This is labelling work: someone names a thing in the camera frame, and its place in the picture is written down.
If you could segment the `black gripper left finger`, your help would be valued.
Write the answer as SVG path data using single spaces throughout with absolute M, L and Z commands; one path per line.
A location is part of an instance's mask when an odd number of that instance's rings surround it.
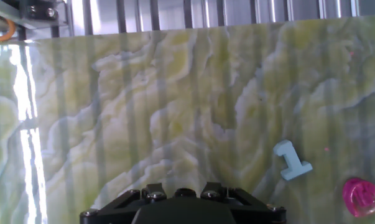
M 101 209 L 90 208 L 80 213 L 80 224 L 131 224 L 140 208 L 166 200 L 162 184 L 147 184 L 143 189 L 127 190 Z

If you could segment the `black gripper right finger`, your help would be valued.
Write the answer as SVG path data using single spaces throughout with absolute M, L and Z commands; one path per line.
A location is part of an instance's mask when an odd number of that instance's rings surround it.
M 286 224 L 286 209 L 267 205 L 242 188 L 207 182 L 200 198 L 225 205 L 236 223 Z

